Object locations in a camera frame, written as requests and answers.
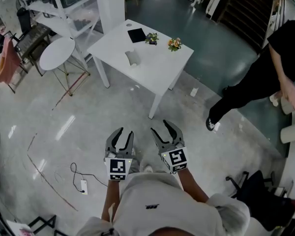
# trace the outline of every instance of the black tablet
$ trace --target black tablet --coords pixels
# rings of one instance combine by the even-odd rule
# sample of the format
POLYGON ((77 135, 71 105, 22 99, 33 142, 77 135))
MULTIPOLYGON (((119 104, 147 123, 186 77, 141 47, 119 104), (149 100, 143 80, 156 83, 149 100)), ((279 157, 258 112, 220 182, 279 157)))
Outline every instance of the black tablet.
POLYGON ((131 38, 132 43, 137 43, 145 41, 146 35, 144 34, 142 28, 140 29, 131 29, 128 31, 128 34, 131 38))

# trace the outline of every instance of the gray floor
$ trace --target gray floor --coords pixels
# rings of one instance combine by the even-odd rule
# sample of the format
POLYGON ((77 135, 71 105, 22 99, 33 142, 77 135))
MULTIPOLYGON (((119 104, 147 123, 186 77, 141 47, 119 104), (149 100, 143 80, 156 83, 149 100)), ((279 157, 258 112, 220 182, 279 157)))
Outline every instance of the gray floor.
MULTIPOLYGON (((73 97, 66 96, 57 107, 64 91, 52 72, 40 77, 32 68, 16 94, 0 85, 0 210, 7 219, 29 223, 37 216, 56 214, 57 227, 74 235, 90 216, 100 216, 106 187, 86 177, 89 194, 79 193, 69 167, 75 162, 78 171, 95 174, 106 183, 105 141, 121 126, 124 132, 117 147, 124 145, 133 130, 142 163, 158 169, 162 163, 150 127, 169 139, 162 119, 174 122, 184 134, 189 169, 208 195, 234 192, 231 183, 225 181, 227 175, 239 179, 244 170, 253 173, 261 169, 265 176, 273 169, 282 172, 280 154, 237 110, 223 118, 217 131, 206 129, 206 106, 219 96, 189 74, 183 72, 174 89, 165 93, 150 120, 151 92, 106 66, 111 84, 107 89, 94 63, 88 64, 91 76, 73 97), (190 96, 193 88, 199 89, 195 97, 190 96), (64 129, 68 120, 70 125, 64 129)), ((76 176, 78 187, 80 179, 76 176)), ((39 235, 50 233, 47 229, 39 235)))
MULTIPOLYGON (((190 7, 188 0, 134 0, 127 2, 127 18, 147 25, 168 36, 181 38, 194 50, 185 71, 221 95, 222 88, 237 84, 257 58, 256 52, 223 24, 205 15, 207 3, 190 7)), ((276 146, 283 156, 287 145, 279 132, 290 124, 290 118, 268 99, 250 102, 239 111, 276 146)))

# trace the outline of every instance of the round white table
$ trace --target round white table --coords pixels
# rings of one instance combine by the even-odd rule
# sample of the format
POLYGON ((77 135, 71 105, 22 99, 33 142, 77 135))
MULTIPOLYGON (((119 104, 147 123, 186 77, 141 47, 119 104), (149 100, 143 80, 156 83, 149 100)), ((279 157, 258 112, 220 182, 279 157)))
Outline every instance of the round white table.
POLYGON ((73 52, 75 49, 75 41, 74 39, 71 38, 59 38, 56 41, 52 42, 47 48, 44 50, 43 54, 40 57, 39 65, 40 67, 45 70, 45 71, 50 71, 52 70, 55 77, 58 79, 59 83, 62 85, 62 87, 66 90, 66 93, 68 93, 70 96, 72 96, 72 92, 70 90, 69 86, 69 80, 68 80, 68 75, 69 74, 76 74, 73 72, 67 72, 65 68, 65 62, 68 61, 70 57, 72 57, 79 66, 71 63, 75 67, 83 70, 83 73, 87 73, 90 75, 89 72, 87 72, 84 68, 81 67, 80 63, 72 56, 73 52), (65 88, 65 86, 61 83, 60 79, 56 75, 54 69, 58 69, 61 72, 65 74, 65 78, 67 81, 68 89, 65 88))

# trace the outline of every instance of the black sneaker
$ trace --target black sneaker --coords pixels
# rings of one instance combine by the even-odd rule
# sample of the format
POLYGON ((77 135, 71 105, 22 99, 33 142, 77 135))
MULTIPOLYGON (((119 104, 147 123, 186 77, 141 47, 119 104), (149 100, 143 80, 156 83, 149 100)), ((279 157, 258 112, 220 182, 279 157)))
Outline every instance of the black sneaker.
POLYGON ((208 117, 206 119, 206 128, 209 130, 209 131, 212 131, 215 127, 215 123, 213 123, 210 119, 210 117, 208 117))
POLYGON ((226 88, 223 88, 222 89, 222 95, 223 95, 223 97, 228 93, 228 88, 229 88, 229 86, 227 86, 226 88))

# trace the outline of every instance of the small potted plant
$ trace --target small potted plant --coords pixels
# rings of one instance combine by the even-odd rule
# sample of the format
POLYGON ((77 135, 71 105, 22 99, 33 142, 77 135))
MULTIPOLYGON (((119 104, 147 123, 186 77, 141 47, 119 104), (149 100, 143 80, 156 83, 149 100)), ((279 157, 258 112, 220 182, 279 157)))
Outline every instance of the small potted plant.
POLYGON ((149 33, 146 36, 146 44, 149 43, 150 45, 157 45, 157 40, 159 38, 157 37, 157 33, 149 33))
POLYGON ((179 49, 181 49, 182 43, 180 41, 180 38, 176 38, 176 39, 170 39, 168 41, 168 49, 171 51, 177 51, 179 49))

